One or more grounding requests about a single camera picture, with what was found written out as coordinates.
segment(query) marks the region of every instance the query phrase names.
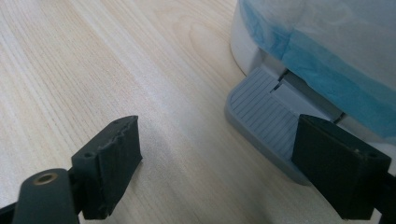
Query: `blue plastic bag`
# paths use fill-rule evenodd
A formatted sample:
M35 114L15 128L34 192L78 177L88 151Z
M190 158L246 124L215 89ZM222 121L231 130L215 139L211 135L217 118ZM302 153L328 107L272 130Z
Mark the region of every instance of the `blue plastic bag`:
M396 144L396 1L240 0L258 46Z

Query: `black object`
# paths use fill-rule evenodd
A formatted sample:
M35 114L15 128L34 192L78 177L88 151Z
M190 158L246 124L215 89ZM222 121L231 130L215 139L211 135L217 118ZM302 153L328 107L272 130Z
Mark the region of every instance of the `black object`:
M0 223L78 223L105 219L124 194L139 162L137 116L108 124L72 157L73 167L26 179L19 200L0 209Z
M370 219L376 207L384 221L396 220L390 157L335 124L301 115L291 160L341 218Z

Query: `ribbed gray pedal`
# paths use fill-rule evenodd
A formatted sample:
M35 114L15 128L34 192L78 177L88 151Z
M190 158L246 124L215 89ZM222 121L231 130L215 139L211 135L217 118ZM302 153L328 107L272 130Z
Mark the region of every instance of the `ribbed gray pedal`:
M267 159L295 182L310 185L291 162L298 114L290 111L271 92L279 82L258 68L229 94L225 107L228 121Z

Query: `black robotic claw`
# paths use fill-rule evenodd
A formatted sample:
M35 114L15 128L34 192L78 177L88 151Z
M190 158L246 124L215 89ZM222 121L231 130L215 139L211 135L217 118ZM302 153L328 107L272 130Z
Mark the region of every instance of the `black robotic claw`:
M16 203L0 209L0 223L78 223L105 219L122 198L142 160L137 116L108 124L72 157L73 167L26 179Z

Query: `wooden table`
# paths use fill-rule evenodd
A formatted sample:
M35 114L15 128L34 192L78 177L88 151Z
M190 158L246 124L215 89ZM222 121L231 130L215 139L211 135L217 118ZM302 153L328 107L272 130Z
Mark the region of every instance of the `wooden table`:
M94 223L343 223L224 117L245 77L229 46L235 4L0 1L0 207L28 176L68 169L110 121L138 115L144 159Z

